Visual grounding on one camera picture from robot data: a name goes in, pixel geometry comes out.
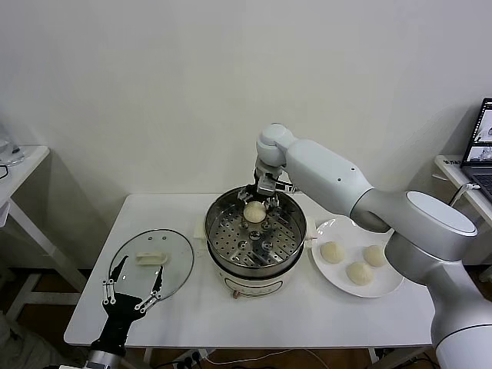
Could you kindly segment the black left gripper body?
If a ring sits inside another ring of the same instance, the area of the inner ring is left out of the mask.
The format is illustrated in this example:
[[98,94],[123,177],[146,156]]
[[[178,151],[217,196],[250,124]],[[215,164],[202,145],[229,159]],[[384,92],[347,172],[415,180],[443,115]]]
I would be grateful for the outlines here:
[[91,351],[124,351],[131,324],[143,318],[135,307],[143,300],[127,294],[115,293],[115,303],[104,305],[108,315],[101,335],[90,346]]

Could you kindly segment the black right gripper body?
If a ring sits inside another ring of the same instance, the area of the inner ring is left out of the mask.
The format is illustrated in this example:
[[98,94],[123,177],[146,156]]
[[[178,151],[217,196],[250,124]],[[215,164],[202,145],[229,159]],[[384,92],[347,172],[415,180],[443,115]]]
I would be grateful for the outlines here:
[[279,179],[282,172],[283,170],[281,167],[256,164],[254,177],[257,193],[266,197],[272,197],[276,192],[276,180]]

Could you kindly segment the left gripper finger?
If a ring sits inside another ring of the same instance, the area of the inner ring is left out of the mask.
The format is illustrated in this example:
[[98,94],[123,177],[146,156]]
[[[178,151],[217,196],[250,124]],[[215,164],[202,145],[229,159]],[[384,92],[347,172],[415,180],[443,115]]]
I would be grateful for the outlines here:
[[162,286],[163,271],[164,271],[164,266],[161,265],[158,272],[155,274],[156,275],[155,282],[151,288],[151,292],[149,296],[145,298],[141,303],[135,305],[136,311],[146,312],[161,300],[160,290]]
[[122,269],[127,261],[128,256],[125,255],[113,268],[110,268],[109,278],[102,281],[103,287],[103,304],[115,304],[115,283],[118,281]]

